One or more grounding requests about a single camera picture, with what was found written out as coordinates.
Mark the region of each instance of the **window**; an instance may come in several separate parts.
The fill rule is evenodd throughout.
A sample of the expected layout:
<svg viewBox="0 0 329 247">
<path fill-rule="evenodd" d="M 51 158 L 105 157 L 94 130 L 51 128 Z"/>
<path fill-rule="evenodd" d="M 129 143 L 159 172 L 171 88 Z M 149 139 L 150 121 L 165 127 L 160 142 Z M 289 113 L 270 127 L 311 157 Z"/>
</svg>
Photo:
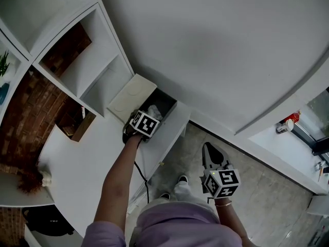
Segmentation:
<svg viewBox="0 0 329 247">
<path fill-rule="evenodd" d="M 329 163 L 329 88 L 300 110 L 292 133 L 312 148 L 313 155 Z"/>
</svg>

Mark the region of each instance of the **orange item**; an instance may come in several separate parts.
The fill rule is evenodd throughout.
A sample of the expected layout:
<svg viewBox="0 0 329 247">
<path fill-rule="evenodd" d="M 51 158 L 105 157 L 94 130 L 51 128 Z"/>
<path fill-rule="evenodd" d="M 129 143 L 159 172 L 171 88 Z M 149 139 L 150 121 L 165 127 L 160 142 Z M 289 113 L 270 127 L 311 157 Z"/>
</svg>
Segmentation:
<svg viewBox="0 0 329 247">
<path fill-rule="evenodd" d="M 294 121 L 294 124 L 297 123 L 299 121 L 299 116 L 300 116 L 301 112 L 298 111 L 296 113 L 290 114 L 287 118 L 284 119 L 284 121 L 288 121 L 289 119 Z"/>
</svg>

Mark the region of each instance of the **fiducial marker cube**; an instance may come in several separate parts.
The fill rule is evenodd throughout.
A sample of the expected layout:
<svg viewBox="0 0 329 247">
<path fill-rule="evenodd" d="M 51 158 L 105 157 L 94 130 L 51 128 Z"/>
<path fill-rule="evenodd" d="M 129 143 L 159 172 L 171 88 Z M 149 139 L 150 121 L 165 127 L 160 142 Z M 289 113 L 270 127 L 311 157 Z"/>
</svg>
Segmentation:
<svg viewBox="0 0 329 247">
<path fill-rule="evenodd" d="M 133 119 L 130 121 L 130 125 L 138 132 L 152 137 L 160 121 L 154 119 L 145 112 L 138 111 Z"/>
<path fill-rule="evenodd" d="M 204 170 L 205 187 L 214 199 L 227 198 L 233 195 L 241 185 L 237 169 L 230 170 Z"/>
</svg>

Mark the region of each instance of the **bracelet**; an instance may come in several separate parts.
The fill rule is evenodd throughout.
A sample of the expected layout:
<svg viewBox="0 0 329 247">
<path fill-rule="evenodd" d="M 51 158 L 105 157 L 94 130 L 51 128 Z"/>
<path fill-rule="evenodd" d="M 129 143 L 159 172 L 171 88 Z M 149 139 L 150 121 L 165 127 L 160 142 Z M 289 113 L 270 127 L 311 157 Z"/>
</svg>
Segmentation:
<svg viewBox="0 0 329 247">
<path fill-rule="evenodd" d="M 227 207 L 227 206 L 229 206 L 229 205 L 231 205 L 232 204 L 232 201 L 230 201 L 229 203 L 226 203 L 226 204 L 224 204 L 224 205 L 216 205 L 215 204 L 215 206 L 216 207 Z"/>
</svg>

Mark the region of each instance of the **sleeve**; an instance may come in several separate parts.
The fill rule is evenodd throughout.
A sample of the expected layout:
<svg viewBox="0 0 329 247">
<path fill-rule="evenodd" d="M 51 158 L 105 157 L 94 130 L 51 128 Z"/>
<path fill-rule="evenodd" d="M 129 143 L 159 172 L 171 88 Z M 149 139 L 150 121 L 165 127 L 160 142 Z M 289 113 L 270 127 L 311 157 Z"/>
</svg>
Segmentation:
<svg viewBox="0 0 329 247">
<path fill-rule="evenodd" d="M 122 229 L 108 221 L 88 226 L 81 247 L 126 247 Z"/>
</svg>

